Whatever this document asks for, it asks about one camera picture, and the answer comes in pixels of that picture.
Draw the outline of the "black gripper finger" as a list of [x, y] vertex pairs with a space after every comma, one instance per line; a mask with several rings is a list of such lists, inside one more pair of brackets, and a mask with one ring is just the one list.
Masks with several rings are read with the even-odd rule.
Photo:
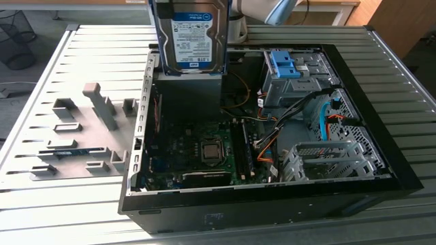
[[159, 18], [173, 19], [175, 14], [173, 2], [159, 3]]

